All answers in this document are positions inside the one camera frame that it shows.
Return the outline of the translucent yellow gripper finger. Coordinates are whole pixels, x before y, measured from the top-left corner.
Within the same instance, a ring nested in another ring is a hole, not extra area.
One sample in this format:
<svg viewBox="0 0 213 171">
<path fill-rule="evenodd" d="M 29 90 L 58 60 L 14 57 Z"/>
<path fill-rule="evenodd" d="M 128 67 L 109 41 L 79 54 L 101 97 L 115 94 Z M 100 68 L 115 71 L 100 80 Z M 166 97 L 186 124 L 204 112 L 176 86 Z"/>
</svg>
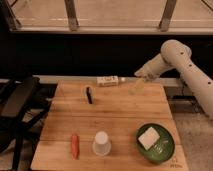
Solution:
<svg viewBox="0 0 213 171">
<path fill-rule="evenodd" d="M 142 78 L 139 78 L 135 81 L 132 88 L 130 89 L 130 92 L 132 94 L 140 93 L 145 86 L 145 80 Z"/>
</svg>

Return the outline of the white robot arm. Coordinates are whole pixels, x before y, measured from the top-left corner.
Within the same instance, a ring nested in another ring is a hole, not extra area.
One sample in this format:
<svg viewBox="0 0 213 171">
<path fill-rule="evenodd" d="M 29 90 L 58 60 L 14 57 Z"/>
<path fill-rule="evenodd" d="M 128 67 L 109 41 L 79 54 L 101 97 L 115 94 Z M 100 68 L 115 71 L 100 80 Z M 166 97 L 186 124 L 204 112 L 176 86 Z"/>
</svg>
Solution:
<svg viewBox="0 0 213 171">
<path fill-rule="evenodd" d="M 204 112 L 213 120 L 213 80 L 191 60 L 191 49 L 178 40 L 165 41 L 160 53 L 146 62 L 134 75 L 153 81 L 163 73 L 176 69 Z"/>
</svg>

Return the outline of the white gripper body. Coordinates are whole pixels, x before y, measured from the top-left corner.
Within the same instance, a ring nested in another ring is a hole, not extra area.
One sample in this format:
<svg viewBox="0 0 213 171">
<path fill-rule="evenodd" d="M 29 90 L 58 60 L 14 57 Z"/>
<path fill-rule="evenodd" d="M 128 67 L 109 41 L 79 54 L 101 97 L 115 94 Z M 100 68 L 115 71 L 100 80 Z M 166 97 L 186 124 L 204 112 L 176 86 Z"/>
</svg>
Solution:
<svg viewBox="0 0 213 171">
<path fill-rule="evenodd" d="M 152 81 L 159 77 L 159 68 L 153 64 L 147 63 L 138 69 L 134 75 L 145 81 Z"/>
</svg>

